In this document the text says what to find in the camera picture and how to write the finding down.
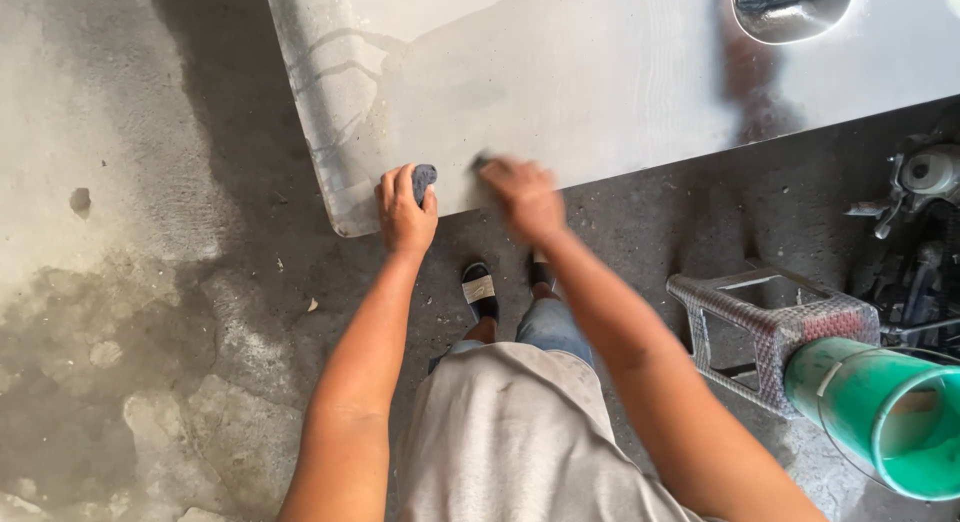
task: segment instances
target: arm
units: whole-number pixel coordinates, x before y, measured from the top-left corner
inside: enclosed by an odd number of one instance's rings
[[[654,309],[570,231],[549,173],[532,162],[497,159],[481,175],[517,233],[550,261],[678,502],[729,522],[823,522],[774,457],[714,398]]]
[[[303,418],[278,522],[381,522],[390,466],[387,421],[401,371],[410,295],[437,227],[437,199],[413,196],[413,164],[376,188],[390,254],[327,360]]]

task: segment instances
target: foot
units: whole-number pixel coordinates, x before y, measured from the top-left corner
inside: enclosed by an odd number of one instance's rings
[[[500,305],[494,293],[494,277],[486,263],[476,262],[463,270],[460,279],[463,297],[478,323],[481,318],[491,318],[500,322]]]
[[[531,293],[534,293],[537,284],[545,284],[551,293],[557,286],[557,277],[553,276],[550,263],[538,250],[532,250],[527,257],[527,283]]]

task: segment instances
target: jeans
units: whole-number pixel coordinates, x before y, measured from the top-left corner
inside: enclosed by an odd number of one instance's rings
[[[557,299],[537,299],[530,305],[530,309],[523,314],[523,319],[516,326],[516,341],[519,344],[536,346],[543,351],[565,351],[583,359],[591,367],[594,366],[591,344],[573,321],[567,304]],[[427,374],[433,372],[445,356],[470,351],[482,345],[484,343],[480,340],[460,340],[450,346],[443,355],[430,359]]]

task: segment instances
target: concrete floor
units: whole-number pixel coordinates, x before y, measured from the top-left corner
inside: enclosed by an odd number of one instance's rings
[[[330,229],[266,0],[0,0],[0,32],[0,520],[272,519],[317,363],[383,251]],[[569,221],[681,333],[672,272],[758,255],[842,287],[867,222],[839,213],[885,194],[883,158],[945,104],[578,186]],[[468,328],[462,265],[492,265],[509,339],[523,254],[495,212],[439,223],[392,434]],[[867,485],[810,423],[717,394],[831,520],[960,511]]]

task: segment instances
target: green plastic container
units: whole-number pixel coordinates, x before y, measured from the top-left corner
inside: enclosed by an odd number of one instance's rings
[[[817,392],[831,375],[821,423]],[[960,366],[820,338],[790,358],[784,386],[797,410],[869,461],[891,489],[920,500],[960,498]]]

